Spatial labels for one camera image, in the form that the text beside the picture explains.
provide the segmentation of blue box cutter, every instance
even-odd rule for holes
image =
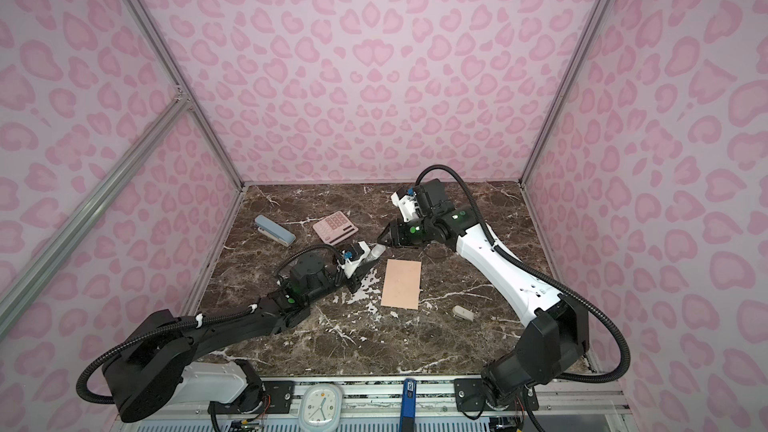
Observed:
[[[406,379],[402,384],[402,406],[400,407],[400,432],[413,432],[416,419],[416,381]]]

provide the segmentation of peach sticky note pad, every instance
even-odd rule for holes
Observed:
[[[418,309],[418,286],[422,280],[422,264],[390,258],[386,263],[382,305]]]

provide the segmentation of slotted blue panel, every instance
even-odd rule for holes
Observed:
[[[342,419],[337,432],[398,432],[399,418]],[[297,419],[270,418],[264,421],[264,432],[301,432]],[[229,430],[229,421],[221,427]],[[214,432],[207,416],[195,420],[145,420],[138,432]],[[488,418],[416,418],[416,432],[490,432]]]

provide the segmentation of white eraser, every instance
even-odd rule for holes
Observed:
[[[474,321],[475,320],[475,312],[468,311],[461,305],[456,305],[453,308],[453,316],[458,318],[463,318],[466,321]]]

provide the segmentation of clock face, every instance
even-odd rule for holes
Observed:
[[[303,418],[309,425],[329,424],[338,412],[336,392],[330,388],[315,388],[302,399]]]

